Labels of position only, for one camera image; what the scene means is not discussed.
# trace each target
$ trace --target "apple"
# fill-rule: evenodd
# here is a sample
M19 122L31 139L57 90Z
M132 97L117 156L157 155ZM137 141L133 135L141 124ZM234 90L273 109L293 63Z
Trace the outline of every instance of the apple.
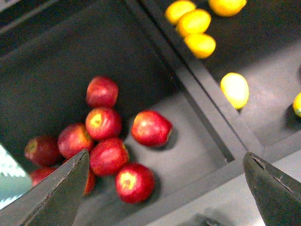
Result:
M96 184L96 176L93 173L93 171L91 169L89 169L88 172L88 178L87 178L87 183L86 183L86 187L84 190L84 194L83 196L89 195L90 192L94 189Z
M57 139L58 150L66 159L70 159L83 149L89 152L94 147L94 141L89 136L84 123L74 123L67 126Z
M90 154L90 168L100 177L117 174L128 161L127 149L117 137L100 142Z
M86 128L96 141L117 137L121 133L121 116L112 108L94 108L86 118Z
M49 135L34 137L29 140L24 155L39 166L51 166L63 160L56 139Z
M112 108L117 101L118 86L110 78L96 76L90 82L86 102L90 107L109 107Z
M29 176L32 179L32 187L35 187L42 180L44 180L46 177L52 174L56 169L56 167L43 167L31 172Z
M132 162L121 168L115 177L116 193L126 203L135 204L146 200L155 188L152 171Z
M142 111L135 117L131 133L141 145L162 147L169 139L173 125L156 111Z

